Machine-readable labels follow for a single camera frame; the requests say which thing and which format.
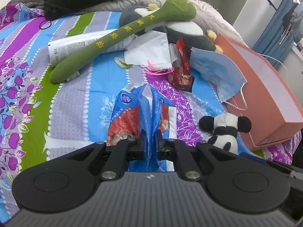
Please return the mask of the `blue plastic snack bag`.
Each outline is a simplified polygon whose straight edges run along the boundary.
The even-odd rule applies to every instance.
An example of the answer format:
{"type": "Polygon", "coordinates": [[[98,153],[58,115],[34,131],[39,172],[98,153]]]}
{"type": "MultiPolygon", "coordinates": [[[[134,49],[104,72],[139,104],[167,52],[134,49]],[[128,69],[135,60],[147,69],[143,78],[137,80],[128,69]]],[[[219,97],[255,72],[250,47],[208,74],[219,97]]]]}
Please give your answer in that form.
{"type": "Polygon", "coordinates": [[[177,138],[176,106],[149,84],[126,85],[117,95],[111,114],[106,144],[116,145],[120,140],[140,137],[145,132],[143,160],[129,163],[133,172],[172,172],[173,162],[158,159],[160,148],[156,135],[177,138]]]}

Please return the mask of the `small panda plush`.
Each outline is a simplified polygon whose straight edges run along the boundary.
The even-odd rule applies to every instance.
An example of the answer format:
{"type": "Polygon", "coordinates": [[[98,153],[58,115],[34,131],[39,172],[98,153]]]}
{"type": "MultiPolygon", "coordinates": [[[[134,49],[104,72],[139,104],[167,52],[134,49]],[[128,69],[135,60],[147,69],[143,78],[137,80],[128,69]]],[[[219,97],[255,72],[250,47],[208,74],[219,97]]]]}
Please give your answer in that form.
{"type": "Polygon", "coordinates": [[[238,154],[238,133],[249,133],[252,128],[250,119],[246,116],[236,116],[232,113],[222,113],[215,117],[203,116],[199,120],[199,128],[211,136],[208,144],[238,154]]]}

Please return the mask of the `red snack wrapper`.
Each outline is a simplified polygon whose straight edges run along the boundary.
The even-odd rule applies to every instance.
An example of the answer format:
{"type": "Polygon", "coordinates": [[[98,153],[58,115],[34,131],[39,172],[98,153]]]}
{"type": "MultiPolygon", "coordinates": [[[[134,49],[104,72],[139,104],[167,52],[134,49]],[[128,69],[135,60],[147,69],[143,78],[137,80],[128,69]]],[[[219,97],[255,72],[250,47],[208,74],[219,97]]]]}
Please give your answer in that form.
{"type": "Polygon", "coordinates": [[[177,60],[173,63],[174,70],[168,74],[167,80],[176,89],[192,92],[195,78],[190,75],[190,63],[182,38],[176,42],[177,60]]]}

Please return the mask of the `blue face mask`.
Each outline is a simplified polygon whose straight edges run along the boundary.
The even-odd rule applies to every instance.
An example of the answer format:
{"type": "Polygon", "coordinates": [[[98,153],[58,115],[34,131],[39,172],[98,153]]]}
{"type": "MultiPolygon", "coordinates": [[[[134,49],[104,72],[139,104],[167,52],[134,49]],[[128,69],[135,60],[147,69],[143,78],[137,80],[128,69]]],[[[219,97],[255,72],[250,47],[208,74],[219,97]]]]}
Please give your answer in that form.
{"type": "Polygon", "coordinates": [[[190,66],[198,71],[203,79],[216,87],[218,99],[237,110],[245,111],[248,108],[243,94],[243,87],[248,82],[239,67],[226,55],[192,48],[190,66]],[[243,108],[229,102],[235,95],[240,94],[243,108]]]}

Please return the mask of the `white paper towel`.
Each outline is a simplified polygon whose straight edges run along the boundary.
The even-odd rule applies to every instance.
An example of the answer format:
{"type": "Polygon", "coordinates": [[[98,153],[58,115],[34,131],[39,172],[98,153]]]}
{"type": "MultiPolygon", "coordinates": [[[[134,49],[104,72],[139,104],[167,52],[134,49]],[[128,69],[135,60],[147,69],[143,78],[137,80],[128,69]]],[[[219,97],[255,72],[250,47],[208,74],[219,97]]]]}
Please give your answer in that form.
{"type": "Polygon", "coordinates": [[[124,60],[128,65],[159,71],[172,68],[166,33],[150,31],[138,36],[126,47],[124,60]]]}

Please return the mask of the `orange cardboard box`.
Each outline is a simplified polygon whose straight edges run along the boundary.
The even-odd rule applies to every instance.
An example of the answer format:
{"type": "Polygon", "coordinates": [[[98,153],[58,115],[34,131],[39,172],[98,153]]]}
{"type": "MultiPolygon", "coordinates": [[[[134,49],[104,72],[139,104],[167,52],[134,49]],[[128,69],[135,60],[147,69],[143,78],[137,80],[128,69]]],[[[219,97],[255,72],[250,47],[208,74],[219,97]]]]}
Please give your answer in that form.
{"type": "Polygon", "coordinates": [[[247,79],[230,99],[230,113],[249,117],[250,133],[241,138],[251,151],[291,139],[302,129],[302,108],[274,67],[261,55],[219,33],[215,40],[247,79]]]}

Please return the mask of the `colourful striped bedsheet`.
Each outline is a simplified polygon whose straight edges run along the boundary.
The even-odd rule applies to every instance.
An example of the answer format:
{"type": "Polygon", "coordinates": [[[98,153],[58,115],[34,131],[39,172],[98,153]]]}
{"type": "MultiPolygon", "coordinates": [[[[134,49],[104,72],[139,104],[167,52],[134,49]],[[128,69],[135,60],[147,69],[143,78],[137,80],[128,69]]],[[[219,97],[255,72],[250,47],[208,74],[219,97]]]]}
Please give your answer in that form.
{"type": "Polygon", "coordinates": [[[127,84],[151,84],[177,108],[177,138],[194,145],[198,119],[224,111],[214,89],[195,73],[193,93],[163,76],[126,66],[123,53],[105,54],[79,77],[53,85],[48,44],[82,33],[115,29],[120,12],[89,12],[47,21],[21,3],[1,10],[1,222],[19,210],[11,193],[17,174],[75,150],[82,141],[106,140],[116,95],[127,84]]]}

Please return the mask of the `grey penguin plush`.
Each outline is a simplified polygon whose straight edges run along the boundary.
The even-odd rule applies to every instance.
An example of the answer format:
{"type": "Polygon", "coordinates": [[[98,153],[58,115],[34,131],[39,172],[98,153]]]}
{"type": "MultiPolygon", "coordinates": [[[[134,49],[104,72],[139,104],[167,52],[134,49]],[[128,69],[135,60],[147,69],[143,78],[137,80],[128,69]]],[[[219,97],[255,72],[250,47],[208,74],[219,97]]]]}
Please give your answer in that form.
{"type": "MultiPolygon", "coordinates": [[[[144,6],[130,6],[123,10],[120,19],[119,26],[125,26],[135,20],[139,20],[142,17],[148,16],[157,11],[159,7],[156,4],[149,4],[144,6]]],[[[141,30],[136,33],[137,36],[148,33],[149,31],[158,31],[166,33],[169,43],[176,44],[178,39],[183,39],[186,52],[191,53],[192,47],[214,51],[217,53],[223,53],[220,46],[214,42],[216,40],[216,33],[211,30],[203,31],[195,22],[161,22],[141,30]]]]}

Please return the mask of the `white tube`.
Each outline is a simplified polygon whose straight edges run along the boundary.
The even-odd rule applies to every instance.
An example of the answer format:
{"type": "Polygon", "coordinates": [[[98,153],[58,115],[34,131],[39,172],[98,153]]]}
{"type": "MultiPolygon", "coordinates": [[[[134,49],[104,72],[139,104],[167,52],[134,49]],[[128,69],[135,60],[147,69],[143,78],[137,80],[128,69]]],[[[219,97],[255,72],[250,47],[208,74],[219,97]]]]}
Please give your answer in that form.
{"type": "Polygon", "coordinates": [[[111,34],[113,31],[114,29],[95,31],[69,36],[66,38],[61,38],[59,40],[49,42],[48,52],[51,66],[53,68],[56,67],[63,59],[74,54],[75,52],[78,52],[87,45],[95,42],[97,39],[107,34],[111,34]]]}

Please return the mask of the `green plush stick toy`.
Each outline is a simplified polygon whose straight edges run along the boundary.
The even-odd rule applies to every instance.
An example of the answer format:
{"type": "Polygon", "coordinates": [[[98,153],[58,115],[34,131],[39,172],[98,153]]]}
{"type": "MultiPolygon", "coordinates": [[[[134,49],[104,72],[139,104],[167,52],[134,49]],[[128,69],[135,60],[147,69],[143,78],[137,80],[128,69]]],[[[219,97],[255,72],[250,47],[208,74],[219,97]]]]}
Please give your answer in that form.
{"type": "Polygon", "coordinates": [[[68,56],[54,67],[50,82],[60,84],[74,73],[84,68],[97,56],[116,45],[125,38],[161,22],[189,21],[196,17],[195,6],[187,0],[166,0],[161,8],[152,14],[135,20],[125,26],[114,30],[78,52],[68,56]]]}

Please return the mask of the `blue curtain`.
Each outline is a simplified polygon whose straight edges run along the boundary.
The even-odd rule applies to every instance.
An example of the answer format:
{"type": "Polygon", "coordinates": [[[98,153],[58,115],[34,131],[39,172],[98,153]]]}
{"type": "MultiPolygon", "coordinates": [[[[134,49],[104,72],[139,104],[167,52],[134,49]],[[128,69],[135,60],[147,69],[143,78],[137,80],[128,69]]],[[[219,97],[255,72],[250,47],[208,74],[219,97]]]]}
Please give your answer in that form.
{"type": "Polygon", "coordinates": [[[294,44],[292,34],[283,36],[286,29],[283,25],[283,17],[291,8],[291,0],[282,0],[264,32],[252,47],[255,52],[266,55],[266,59],[276,70],[282,68],[281,63],[294,44]]]}

